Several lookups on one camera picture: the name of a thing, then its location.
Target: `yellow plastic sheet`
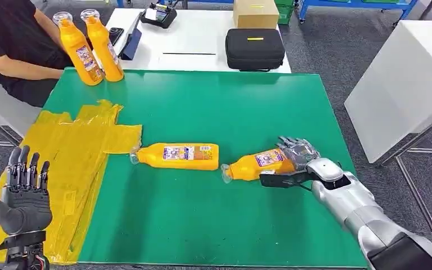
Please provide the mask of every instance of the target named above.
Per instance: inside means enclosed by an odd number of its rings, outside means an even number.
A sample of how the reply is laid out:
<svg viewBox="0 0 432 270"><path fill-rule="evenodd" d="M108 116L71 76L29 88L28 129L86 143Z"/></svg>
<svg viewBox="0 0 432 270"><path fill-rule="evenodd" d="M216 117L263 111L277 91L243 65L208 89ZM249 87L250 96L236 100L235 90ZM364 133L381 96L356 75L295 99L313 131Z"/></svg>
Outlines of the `yellow plastic sheet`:
<svg viewBox="0 0 432 270"><path fill-rule="evenodd" d="M51 162L48 189L53 220L44 253L51 263L77 262L90 224L108 154L127 154L141 140L141 125L115 125L120 105L101 100L82 106L74 121L66 112L42 111L22 145ZM6 182L0 177L1 189ZM0 243L7 235L0 228ZM6 251L0 251L0 262Z"/></svg>

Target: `orange juice bottle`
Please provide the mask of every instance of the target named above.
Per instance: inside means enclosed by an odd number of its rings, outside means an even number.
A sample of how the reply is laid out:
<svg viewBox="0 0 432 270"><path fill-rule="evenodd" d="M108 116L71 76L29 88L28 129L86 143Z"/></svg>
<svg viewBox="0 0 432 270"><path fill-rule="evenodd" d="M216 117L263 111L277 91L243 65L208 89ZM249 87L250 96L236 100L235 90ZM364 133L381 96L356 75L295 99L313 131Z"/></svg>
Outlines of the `orange juice bottle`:
<svg viewBox="0 0 432 270"><path fill-rule="evenodd" d="M53 22L60 29L60 39L80 79L89 86L99 84L103 80L102 73L85 36L75 27L72 15L65 11L58 12L53 16Z"/></svg>
<svg viewBox="0 0 432 270"><path fill-rule="evenodd" d="M87 24L87 33L93 49L102 63L105 79L118 82L123 79L123 70L118 56L110 42L109 31L100 22L100 13L96 10L84 10L80 17Z"/></svg>
<svg viewBox="0 0 432 270"><path fill-rule="evenodd" d="M212 143L155 143L134 148L130 158L133 164L146 163L156 168L216 170L219 146Z"/></svg>
<svg viewBox="0 0 432 270"><path fill-rule="evenodd" d="M259 179L262 171L271 173L291 173L294 172L292 162L286 158L279 149L272 149L254 155L247 155L240 158L237 162L221 165L223 180L229 183L233 179L252 181Z"/></svg>

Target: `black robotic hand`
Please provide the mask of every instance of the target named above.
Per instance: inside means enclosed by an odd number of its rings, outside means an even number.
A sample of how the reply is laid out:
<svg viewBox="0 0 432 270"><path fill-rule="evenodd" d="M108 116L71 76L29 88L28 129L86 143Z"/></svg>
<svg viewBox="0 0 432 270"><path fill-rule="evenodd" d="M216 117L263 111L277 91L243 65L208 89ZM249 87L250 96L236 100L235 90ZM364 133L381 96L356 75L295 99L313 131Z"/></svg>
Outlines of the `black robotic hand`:
<svg viewBox="0 0 432 270"><path fill-rule="evenodd" d="M29 146L15 148L7 166L7 182L0 201L0 226L8 235L42 231L52 221L47 191L49 161L37 172L39 154L34 153L27 168Z"/></svg>

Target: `white paper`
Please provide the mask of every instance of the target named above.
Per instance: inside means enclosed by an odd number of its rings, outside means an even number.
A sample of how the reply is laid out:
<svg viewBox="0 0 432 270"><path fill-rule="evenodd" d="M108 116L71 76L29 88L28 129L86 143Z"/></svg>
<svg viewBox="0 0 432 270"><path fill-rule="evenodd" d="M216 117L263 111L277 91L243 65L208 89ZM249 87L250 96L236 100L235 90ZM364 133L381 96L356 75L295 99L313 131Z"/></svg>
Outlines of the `white paper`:
<svg viewBox="0 0 432 270"><path fill-rule="evenodd" d="M145 18L152 21L156 21L156 10L147 8L145 12Z"/></svg>

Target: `bottle cap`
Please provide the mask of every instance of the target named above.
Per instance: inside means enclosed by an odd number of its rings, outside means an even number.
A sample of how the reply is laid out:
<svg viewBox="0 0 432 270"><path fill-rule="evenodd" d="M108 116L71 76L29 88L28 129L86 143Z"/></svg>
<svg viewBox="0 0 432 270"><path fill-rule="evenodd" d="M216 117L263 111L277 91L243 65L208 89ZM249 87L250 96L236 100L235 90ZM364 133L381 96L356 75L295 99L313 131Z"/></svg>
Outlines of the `bottle cap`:
<svg viewBox="0 0 432 270"><path fill-rule="evenodd" d="M100 13L93 9L84 10L80 13L80 18L86 23L94 24L100 20Z"/></svg>
<svg viewBox="0 0 432 270"><path fill-rule="evenodd" d="M134 165L140 163L140 160L138 159L138 151L140 150L140 148L141 148L141 142L138 142L130 150L130 162Z"/></svg>
<svg viewBox="0 0 432 270"><path fill-rule="evenodd" d="M221 177L226 184L229 184L232 181L232 172L231 167L227 164L221 165Z"/></svg>
<svg viewBox="0 0 432 270"><path fill-rule="evenodd" d="M54 14L52 21L58 25L58 27L66 27L69 26L73 22L74 18L72 14L61 11Z"/></svg>

